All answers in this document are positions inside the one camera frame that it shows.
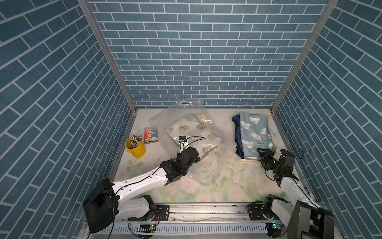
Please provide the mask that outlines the light blue bear blanket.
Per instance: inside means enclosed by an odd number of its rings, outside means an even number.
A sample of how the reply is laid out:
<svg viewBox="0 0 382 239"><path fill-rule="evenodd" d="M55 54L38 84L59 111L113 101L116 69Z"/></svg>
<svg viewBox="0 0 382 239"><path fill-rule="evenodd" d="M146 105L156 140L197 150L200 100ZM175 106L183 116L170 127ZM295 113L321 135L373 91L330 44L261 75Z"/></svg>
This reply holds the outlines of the light blue bear blanket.
<svg viewBox="0 0 382 239"><path fill-rule="evenodd" d="M240 136L244 159L260 160L258 148L274 151L274 143L269 133L268 117L241 112Z"/></svg>

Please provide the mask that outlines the clear plastic vacuum bag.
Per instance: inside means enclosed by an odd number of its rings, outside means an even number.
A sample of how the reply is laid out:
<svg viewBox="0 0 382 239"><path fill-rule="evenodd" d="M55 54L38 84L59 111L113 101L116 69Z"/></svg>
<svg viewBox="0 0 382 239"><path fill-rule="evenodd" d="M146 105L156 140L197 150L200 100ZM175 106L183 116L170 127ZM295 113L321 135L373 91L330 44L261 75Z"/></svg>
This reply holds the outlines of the clear plastic vacuum bag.
<svg viewBox="0 0 382 239"><path fill-rule="evenodd" d="M203 185L220 178L224 161L236 147L201 99L175 102L150 118L149 124L158 130L159 143L171 156L196 149L201 160L191 166L188 176Z"/></svg>

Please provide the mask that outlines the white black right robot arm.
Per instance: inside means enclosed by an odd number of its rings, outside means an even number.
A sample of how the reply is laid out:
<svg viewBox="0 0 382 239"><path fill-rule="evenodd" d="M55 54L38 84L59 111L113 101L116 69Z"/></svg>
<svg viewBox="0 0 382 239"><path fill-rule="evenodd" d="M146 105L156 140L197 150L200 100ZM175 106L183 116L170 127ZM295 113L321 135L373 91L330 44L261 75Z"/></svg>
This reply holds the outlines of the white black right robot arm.
<svg viewBox="0 0 382 239"><path fill-rule="evenodd" d="M281 150L279 159L270 149L259 148L260 162L265 171L271 171L272 181L287 194L288 199L270 194L263 202L246 206L251 221L267 220L267 235L272 239L333 239L335 217L322 208L306 192L293 173L295 155Z"/></svg>

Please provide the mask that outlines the navy blue star blanket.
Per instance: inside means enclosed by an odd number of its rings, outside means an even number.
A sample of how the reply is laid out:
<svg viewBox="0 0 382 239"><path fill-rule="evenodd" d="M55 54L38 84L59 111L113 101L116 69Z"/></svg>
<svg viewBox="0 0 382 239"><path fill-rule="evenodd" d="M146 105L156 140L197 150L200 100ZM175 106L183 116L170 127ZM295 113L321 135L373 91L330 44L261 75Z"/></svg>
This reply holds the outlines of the navy blue star blanket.
<svg viewBox="0 0 382 239"><path fill-rule="evenodd" d="M236 154L241 159L244 159L244 152L243 152L243 147L242 147L241 131L240 131L240 115L235 115L231 120L235 125L234 139L235 139L235 142L237 144Z"/></svg>

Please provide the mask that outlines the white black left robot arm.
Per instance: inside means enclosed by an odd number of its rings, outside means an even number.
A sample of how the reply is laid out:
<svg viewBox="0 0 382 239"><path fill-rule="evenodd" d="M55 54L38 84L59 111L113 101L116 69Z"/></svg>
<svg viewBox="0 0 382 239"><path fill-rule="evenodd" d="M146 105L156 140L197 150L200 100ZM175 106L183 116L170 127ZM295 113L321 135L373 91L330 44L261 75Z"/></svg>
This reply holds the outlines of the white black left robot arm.
<svg viewBox="0 0 382 239"><path fill-rule="evenodd" d="M174 159L163 161L160 166L134 178L116 182L108 178L102 180L83 201L90 233L107 228L117 216L123 219L151 218L156 210L152 198L142 196L134 200L134 197L180 180L200 160L198 151L190 147L178 152Z"/></svg>

